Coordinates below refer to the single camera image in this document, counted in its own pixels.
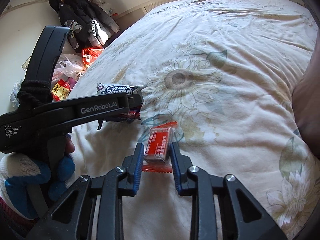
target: silver bolt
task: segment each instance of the silver bolt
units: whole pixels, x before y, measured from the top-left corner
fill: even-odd
[[[81,176],[79,177],[79,180],[80,180],[81,182],[86,182],[88,179],[89,179],[89,176],[88,176],[88,175],[81,175]]]
[[[124,166],[118,166],[116,167],[116,172],[122,173],[125,171],[125,167]]]
[[[232,175],[232,174],[228,174],[228,175],[226,176],[226,179],[227,179],[227,181],[235,181],[235,180],[236,180],[236,177],[235,177],[234,175]]]
[[[199,168],[197,166],[191,166],[189,167],[189,171],[191,171],[192,173],[196,173],[199,171]]]

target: bed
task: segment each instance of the bed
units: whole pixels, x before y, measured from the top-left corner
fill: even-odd
[[[287,0],[180,0],[126,30],[89,68],[69,98],[96,83],[146,85],[141,120],[74,128],[76,177],[102,176],[146,145],[153,126],[178,121],[181,153],[210,174],[234,174],[289,240],[320,198],[320,162],[301,139],[291,95],[318,27]],[[147,173],[124,199],[125,239],[188,239],[191,199],[172,174]]]

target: gloved hand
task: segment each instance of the gloved hand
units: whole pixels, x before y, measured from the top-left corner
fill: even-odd
[[[67,135],[66,156],[59,162],[57,175],[59,181],[49,187],[48,195],[53,201],[74,182],[75,164],[69,155],[75,147],[70,135]],[[49,166],[41,161],[33,160],[24,154],[6,155],[0,162],[0,197],[13,211],[21,217],[32,220],[38,217],[26,189],[27,184],[47,183],[51,178]]]

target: red package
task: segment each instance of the red package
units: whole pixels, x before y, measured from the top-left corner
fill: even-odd
[[[169,148],[178,122],[169,122],[150,129],[150,137],[144,154],[143,171],[172,172],[169,165]]]
[[[65,100],[71,92],[70,85],[60,79],[58,83],[54,86],[51,93],[55,101]]]
[[[87,48],[82,50],[82,60],[85,67],[90,66],[104,49]]]

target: hanging jacket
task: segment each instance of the hanging jacket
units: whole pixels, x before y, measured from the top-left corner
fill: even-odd
[[[88,47],[105,48],[107,40],[120,29],[97,4],[88,0],[49,0],[62,26],[70,27],[68,41],[80,53]]]

